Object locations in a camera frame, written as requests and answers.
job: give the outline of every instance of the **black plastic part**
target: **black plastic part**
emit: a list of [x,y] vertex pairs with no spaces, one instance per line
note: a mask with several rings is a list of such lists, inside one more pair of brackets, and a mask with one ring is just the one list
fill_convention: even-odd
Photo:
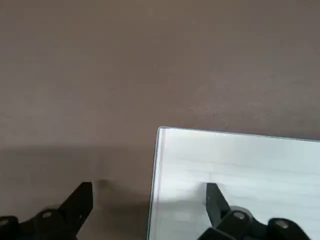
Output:
[[58,209],[46,209],[20,224],[15,216],[0,217],[0,240],[77,240],[92,209],[92,183],[83,182]]
[[291,220],[272,218],[264,225],[243,211],[231,210],[215,183],[207,183],[205,205],[212,227],[198,240],[310,240]]
[[83,182],[58,208],[67,225],[77,234],[93,209],[91,182]]
[[205,208],[213,227],[217,227],[230,211],[228,202],[215,183],[206,184]]

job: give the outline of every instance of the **table surface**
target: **table surface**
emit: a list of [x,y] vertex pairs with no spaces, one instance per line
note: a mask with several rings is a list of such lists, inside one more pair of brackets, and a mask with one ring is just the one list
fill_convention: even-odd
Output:
[[79,239],[144,239],[159,126],[319,139],[319,13],[310,0],[2,1],[1,214],[26,219],[91,180]]

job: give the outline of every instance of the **gray surface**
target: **gray surface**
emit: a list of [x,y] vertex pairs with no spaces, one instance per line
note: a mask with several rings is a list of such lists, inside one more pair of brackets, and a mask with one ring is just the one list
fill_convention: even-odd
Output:
[[318,139],[319,22],[311,0],[1,1],[1,213],[93,180],[79,238],[141,239],[158,126]]

